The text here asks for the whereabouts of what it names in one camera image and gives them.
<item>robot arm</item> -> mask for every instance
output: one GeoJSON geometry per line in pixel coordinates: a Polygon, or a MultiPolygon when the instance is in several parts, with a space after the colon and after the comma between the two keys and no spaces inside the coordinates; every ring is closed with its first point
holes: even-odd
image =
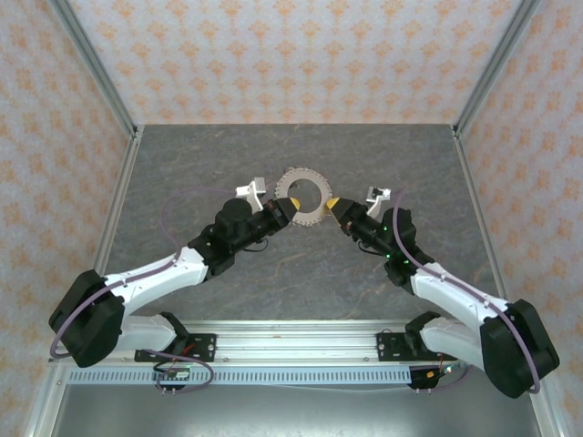
{"type": "Polygon", "coordinates": [[[106,277],[94,270],[77,277],[49,319],[49,326],[58,333],[65,323],[70,323],[60,340],[79,367],[91,366],[112,351],[150,349],[180,354],[188,333],[172,314],[150,318],[132,313],[174,290],[199,285],[220,275],[234,264],[238,252],[292,221],[299,202],[279,198],[262,206],[257,202],[250,204],[244,198],[256,199],[258,190],[254,183],[251,193],[238,190],[242,198],[228,200],[214,223],[178,255],[106,277]],[[92,297],[95,301],[72,318],[72,313],[92,297]]]}
{"type": "Polygon", "coordinates": [[[384,269],[394,285],[432,301],[459,320],[432,311],[412,320],[405,336],[413,353],[457,357],[482,369],[501,392],[516,398],[532,386],[534,377],[501,312],[526,344],[539,378],[558,367],[557,352],[534,307],[524,300],[510,303],[490,296],[447,272],[416,246],[410,210],[397,210],[396,227],[406,251],[421,267],[405,256],[395,240],[392,208],[378,222],[367,214],[366,206],[353,200],[333,198],[327,206],[346,235],[386,257],[384,269]]]}

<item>gear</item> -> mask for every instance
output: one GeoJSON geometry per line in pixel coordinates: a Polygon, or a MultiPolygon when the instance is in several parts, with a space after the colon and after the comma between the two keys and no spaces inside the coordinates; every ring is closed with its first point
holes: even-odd
{"type": "Polygon", "coordinates": [[[332,198],[332,189],[324,176],[310,168],[292,168],[278,181],[274,195],[275,198],[287,198],[292,184],[300,179],[309,180],[318,187],[320,205],[312,212],[296,212],[291,222],[300,226],[313,226],[322,221],[326,213],[326,202],[332,198]]]}

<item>patterned wallpaper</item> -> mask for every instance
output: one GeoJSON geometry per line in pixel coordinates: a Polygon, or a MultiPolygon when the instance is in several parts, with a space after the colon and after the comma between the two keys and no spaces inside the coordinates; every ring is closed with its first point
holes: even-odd
{"type": "Polygon", "coordinates": [[[0,2],[0,71],[0,435],[17,436],[127,139],[46,0],[0,2]]]}
{"type": "Polygon", "coordinates": [[[580,435],[583,3],[542,1],[464,145],[511,293],[538,308],[557,346],[580,435]]]}
{"type": "Polygon", "coordinates": [[[453,123],[519,0],[72,0],[134,121],[453,123]]]}

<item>stone surface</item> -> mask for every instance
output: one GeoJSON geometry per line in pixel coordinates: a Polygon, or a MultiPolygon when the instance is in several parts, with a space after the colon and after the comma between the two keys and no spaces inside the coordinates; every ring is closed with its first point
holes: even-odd
{"type": "MultiPolygon", "coordinates": [[[[268,196],[286,168],[324,175],[334,196],[364,203],[369,186],[406,188],[417,242],[459,278],[496,293],[454,141],[446,125],[147,126],[119,220],[108,272],[132,269],[173,250],[211,223],[230,197],[191,188],[234,188],[265,177],[268,196]]],[[[295,195],[308,195],[302,184],[295,195]]],[[[262,253],[241,253],[220,277],[174,292],[139,314],[172,311],[181,320],[408,320],[429,302],[397,289],[383,259],[363,254],[327,217],[289,226],[262,253]]]]}

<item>white bracket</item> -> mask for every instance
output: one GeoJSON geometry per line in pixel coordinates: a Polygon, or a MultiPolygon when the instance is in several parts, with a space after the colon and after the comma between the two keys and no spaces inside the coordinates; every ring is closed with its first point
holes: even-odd
{"type": "Polygon", "coordinates": [[[389,188],[377,188],[369,187],[368,195],[366,196],[366,202],[372,203],[371,207],[368,208],[366,214],[373,219],[381,212],[381,204],[391,199],[391,190],[389,188]]]}
{"type": "Polygon", "coordinates": [[[236,193],[236,198],[244,198],[250,203],[253,214],[258,211],[263,211],[263,205],[259,201],[259,196],[267,193],[264,178],[255,178],[248,186],[237,187],[236,193]]]}

